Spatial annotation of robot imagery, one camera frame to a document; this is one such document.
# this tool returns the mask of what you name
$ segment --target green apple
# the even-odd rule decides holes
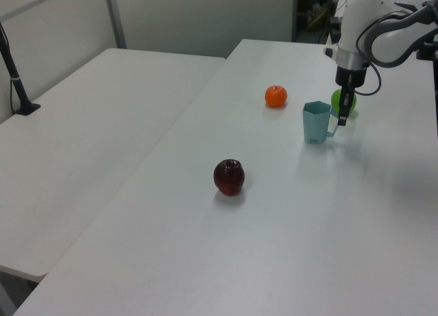
[[[331,107],[337,112],[339,113],[339,100],[341,98],[341,90],[338,89],[336,90],[332,95],[331,95]],[[350,108],[350,112],[353,112],[353,110],[355,109],[356,106],[356,102],[357,102],[357,97],[356,94],[353,97],[353,104]]]

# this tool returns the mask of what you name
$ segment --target cup handle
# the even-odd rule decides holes
[[[330,115],[334,116],[335,118],[338,118],[338,114],[333,108],[331,108],[331,110],[330,110]],[[337,130],[337,124],[336,124],[335,130],[327,131],[327,137],[333,137],[335,135],[336,130]]]
[[[327,137],[333,137],[335,135],[336,130],[337,130],[337,124],[336,124],[335,130],[327,131]]]

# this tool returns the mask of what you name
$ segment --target red apple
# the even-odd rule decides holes
[[[221,161],[213,173],[214,184],[227,196],[240,192],[245,181],[245,171],[238,160]]]

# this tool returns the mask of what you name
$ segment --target apple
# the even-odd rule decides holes
[[[265,92],[265,101],[271,107],[282,107],[286,103],[287,91],[280,85],[272,85]]]
[[[341,99],[341,90],[336,90],[331,95],[331,107],[336,111],[336,113],[339,113],[339,100]],[[351,105],[350,112],[353,112],[356,107],[357,97],[356,94],[353,96],[353,104]]]
[[[221,161],[213,172],[216,187],[227,196],[237,195],[245,181],[245,171],[238,160]]]

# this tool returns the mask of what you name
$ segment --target orange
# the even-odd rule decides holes
[[[265,101],[271,107],[284,106],[287,99],[286,89],[280,85],[272,85],[265,92]]]

